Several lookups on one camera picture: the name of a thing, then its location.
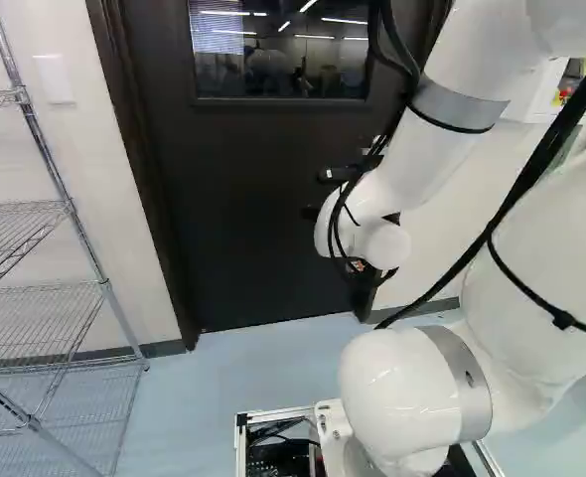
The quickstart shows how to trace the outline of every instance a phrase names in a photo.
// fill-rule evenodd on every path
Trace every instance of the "black cable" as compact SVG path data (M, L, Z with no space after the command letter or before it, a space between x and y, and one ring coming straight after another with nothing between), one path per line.
M542 176L544 171L549 167L553 158L560 151L570 134L573 132L582 115L586 111L586 77L578 85L573 95L567 100L556 118L553 120L540 142L533 150L533 153L522 168L522 171L516 178L512 188L508 192L505 200L487 223L485 229L470 244L459 259L439 278L429 290L414 300L409 305L401 308L396 313L388 316L386 319L376 325L375 329L383 329L390 326L396 320L404 317L411 311L419 308L424 303L432 299L439 291L443 289L452 279L458 275L477 255L488 237L494 232L496 227L501 223L505 215L512 209L518 200L527 192L537 180Z
M300 443L300 444L315 445L320 448L322 447L319 442L316 442L315 440L311 440L311 439L304 439L304 438L297 438L297 437L286 437L286 436L280 435L280 434L275 434L275 435L272 435L271 437L279 437L280 439L285 440L287 442L290 442L292 444Z
M410 89L409 92L412 94L416 91L416 87L419 84L421 78L421 68L412 57L412 54L405 45L405 42L396 31L396 25L394 22L394 14L392 13L392 3L388 0L382 0L379 6L379 13L381 14L381 21L383 23L383 29L390 39L390 43L398 54L401 62L409 71Z
M390 39L390 43L392 44L395 52L399 56L402 61L402 64L397 64L392 60L388 59L381 48L379 47L378 43L378 22L379 22L379 15L381 16L381 20L384 26L384 30ZM368 18L368 42L369 48L372 52L372 55L377 58L381 63L394 68L395 70L401 72L402 74L407 76L408 79L408 89L405 92L405 95L411 96L413 95L416 86L418 85L420 79L420 67L410 54L408 48L406 47L405 43L403 42L400 35L397 33L395 25L394 25L394 17L392 14L392 7L390 5L389 0L372 0L370 2L369 7L369 18ZM392 117L392 119L388 122L386 127L384 128L381 135L377 138L376 142L372 145L370 150L368 151L366 156L377 155L380 153L383 148L387 145L394 130L396 129L401 116L403 115L404 107L400 107L396 114ZM355 177L351 178L351 180L346 184L345 189L340 188L340 195L336 201L335 206L331 210L331 215L329 217L329 224L328 224L328 249L329 255L331 257L332 263L335 265L338 273L340 276L346 281L351 282L352 280L357 280L361 276L360 270L355 267L350 261L346 250L344 249L344 245L342 244L342 240L340 239L339 234L339 216L342 212L342 209L346 209L347 214L353 221L353 223L357 226L360 224L355 219L353 214L351 213L350 209L348 208L346 201L351 193L351 191L355 188L359 180L364 176L366 173L366 168L362 167L361 170L355 175ZM335 252L335 247L333 245L333 240L335 241L335 245L337 246L339 252L339 259ZM394 274L397 272L398 268L392 269L387 272L384 276L379 278L375 281L367 281L366 285L370 288L378 287L385 283L387 280L392 278Z
M492 256L492 260L497 265L499 270L503 273L503 275L506 276L508 280L511 283L513 283L513 285L515 285L515 287L518 288L518 290L520 290L536 306L542 308L544 311L553 316L554 326L556 326L558 329L562 331L566 330L569 327L573 327L586 333L586 323L582 323L568 311L558 308L557 306L552 305L551 303L546 301L535 291L529 288L520 278L518 278L518 276L515 273L513 273L513 271L503 262L503 259L496 252L492 236L488 238L488 250L490 252L490 255Z
M382 65L395 70L402 75L410 76L410 70L402 64L396 63L388 58L381 47L379 46L379 1L385 0L371 0L368 6L368 48L370 54Z
M306 417L299 417L284 422L276 422L274 424L262 427L261 429L254 430L249 434L250 442L248 446L251 447L259 442L262 442L263 440L268 439L269 437L272 437L273 435L277 435L280 432L284 432L286 429L290 429L291 427L294 427L304 421L308 422L308 419Z

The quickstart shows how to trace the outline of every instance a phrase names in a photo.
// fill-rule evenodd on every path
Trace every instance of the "light switch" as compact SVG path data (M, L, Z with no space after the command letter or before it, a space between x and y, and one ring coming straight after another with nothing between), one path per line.
M34 55L46 100L50 104L73 104L74 94L63 55Z

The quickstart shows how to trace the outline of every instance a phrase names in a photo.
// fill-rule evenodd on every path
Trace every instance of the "metal frame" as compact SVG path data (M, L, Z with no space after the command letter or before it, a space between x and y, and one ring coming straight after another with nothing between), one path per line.
M298 417L304 417L314 423L314 407L311 405L286 407L275 410L253 410L236 414L235 422L233 423L235 477L245 477L246 475L246 429L251 424L263 424L265 422L276 422L278 420L291 420Z
M121 366L124 362L127 363L128 359L117 359L117 360L104 360L100 362L93 362L93 363L83 363L80 365L72 364L69 365L69 362L73 358L73 353L76 351L78 346L80 345L81 340L85 336L85 333L89 329L90 324L92 323L94 317L96 316L98 309L103 301L103 298L110 304L112 311L120 325L125 338L128 341L129 346L131 347L134 356L129 359L132 363L137 366L138 374L133 375L136 379L130 382L131 386L131 394L128 395L128 403L127 403L127 410L125 415L122 417L121 421L123 422L122 429L119 430L118 435L118 443L115 453L115 459L113 460L110 468L104 469L110 475L115 471L116 466L116 458L118 457L118 453L120 451L120 447L123 442L123 435L125 429L125 423L127 422L127 418L131 412L131 408L133 405L134 394L136 391L136 387L138 386L138 381L140 378L141 370L149 369L149 364L147 360L143 357L141 350L138 345L138 341L134 335L132 328L130 327L125 314L114 294L112 289L111 283L109 278L105 274L103 267L96 255L88 237L81 223L76 208L73 203L73 199L70 196L66 185L59 173L57 165L53 159L53 154L51 149L46 141L42 128L38 122L35 110L33 108L33 104L31 102L30 96L27 93L24 84L22 82L19 70L13 58L10 45L6 38L6 34L4 32L3 26L0 20L0 56L2 58L2 62L6 69L6 73L11 83L11 87L9 89L0 90L0 107L4 107L6 105L16 104L20 107L26 124L33 135L35 143L40 151L40 154L43 158L44 164L48 171L48 174L53 182L58 195L60 197L60 201L58 203L59 208L56 210L55 214L51 214L46 220L39 220L41 216L37 219L32 219L28 227L25 229L21 229L19 233L12 230L12 224L9 225L9 222L12 223L12 217L9 219L9 215L1 214L0 217L0 279L17 263L19 262L34 246L36 246L60 221L63 217L68 216L73 223L74 230L78 237L78 240L87 255L89 262L92 265L94 273L96 275L96 282L93 283L93 287L95 289L100 290L99 298L90 298L88 299L86 308L81 311L78 311L78 322L73 323L73 333L72 336L69 338L69 341L63 340L64 344L59 346L59 342L61 341L61 336L50 336L50 337L42 337L40 338L40 332L44 331L40 329L40 324L33 324L33 328L38 330L36 332L37 341L32 339L32 335L27 338L26 344L11 344L10 348L6 341L6 335L4 335L4 339L0 339L0 363L2 363L2 367L4 371L0 373L0 376L6 373L6 376L12 374L13 371L23 370L23 371L30 371L32 373L44 373L48 375L48 379L50 380L48 384L48 388L46 393L37 405L37 408L30 409L30 412L26 411L25 406L21 403L21 397L19 400L15 400L14 398L9 396L8 390L2 389L5 387L0 387L0 409L8 412L9 416L14 417L17 419L17 424L14 428L5 428L2 425L0 428L0 438L5 437L9 433L16 433L20 432L23 434L28 434L26 437L30 440L30 438L34 438L39 440L41 443L45 443L52 452L56 455L59 455L61 459L64 461L68 461L73 465L75 470L77 470L80 475L84 476L92 476L92 477L100 477L103 475L96 466L91 465L88 460L87 456L81 456L78 453L74 452L69 443L64 443L60 438L57 437L58 430L53 427L49 428L49 426L44 425L44 421L41 421L41 418L47 419L45 412L49 410L49 405L52 408L54 404L54 399L57 397L55 396L55 391L65 380L69 380L69 376L73 375L75 371L69 371L74 368L78 368L79 366L84 367L87 366L88 370L96 370L93 372L99 373L99 369L109 370L107 365L110 366ZM0 205L0 212L8 212L6 209L9 207L13 209L14 207L31 207L31 205ZM70 313L65 315L67 318L70 318ZM53 323L51 322L49 326L57 326L61 325L61 323ZM20 336L26 338L26 330L23 329L20 332ZM48 342L51 340L51 344L46 347L43 346L42 341L46 340ZM43 356L42 352L46 350L47 355ZM86 412L88 415L92 415L91 411ZM80 423L77 425L87 425L88 422ZM32 452L32 446L29 445L27 447L29 450L28 452ZM17 457L18 451L14 450L10 452L11 455L6 455L6 452L3 450L1 451L4 455L4 458L8 458L12 460L13 458Z
M134 356L73 363L46 412L0 436L0 475L113 475L141 375Z
M30 415L48 408L98 313L96 282L0 288L0 390ZM17 430L0 409L0 434Z
M315 424L318 426L317 430L318 434L320 435L320 443L323 441L322 435L327 432L327 428L328 433L331 435L331 439L336 439L335 442L344 441L345 435L348 434L345 433L344 435L336 437L334 435L335 423L328 422L331 420L331 418L325 415L327 411L330 410L331 405L336 402L338 402L338 400L333 399L318 402L315 406L288 407L274 410L260 410L238 413L235 416L233 441L233 446L235 448L235 477L245 477L246 475L246 431L247 428L252 424L261 424L266 422L290 420L297 417L306 417L312 422L315 422ZM322 444L323 451L327 450L325 444L326 442ZM471 450L476 452L476 456L472 455L472 460L474 463L467 461L467 465L475 466L480 462L483 464L490 477L505 477L505 472L498 464L483 440L468 442L468 444L470 445L468 447L464 446L463 449L459 447L459 451L462 450L462 452L465 454L464 460L467 460L467 456L470 454Z

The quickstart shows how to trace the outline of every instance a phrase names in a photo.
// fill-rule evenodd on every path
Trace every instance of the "door frame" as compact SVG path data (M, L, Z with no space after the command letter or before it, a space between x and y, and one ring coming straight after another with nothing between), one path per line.
M189 300L182 289L189 286L182 270L181 253L154 161L154 146L129 54L119 0L86 0L94 40L110 93L116 120L125 145L132 175L141 198L152 241L161 265L179 330L186 348L193 351L202 327L189 313Z

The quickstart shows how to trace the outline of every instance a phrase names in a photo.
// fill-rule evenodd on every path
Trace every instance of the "white wall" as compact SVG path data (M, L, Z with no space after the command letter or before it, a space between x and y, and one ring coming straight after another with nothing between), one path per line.
M412 255L379 289L373 309L410 303L447 271L496 212L547 127L500 121L432 200L401 214ZM437 298L458 296L463 276Z
M141 343L180 338L141 207L83 0L0 0L0 14L47 139L81 220ZM46 102L32 56L62 54L76 103ZM0 87L8 79L0 61ZM15 107L0 110L0 202L55 198ZM93 278L64 223L0 284ZM83 345L125 344L107 306Z

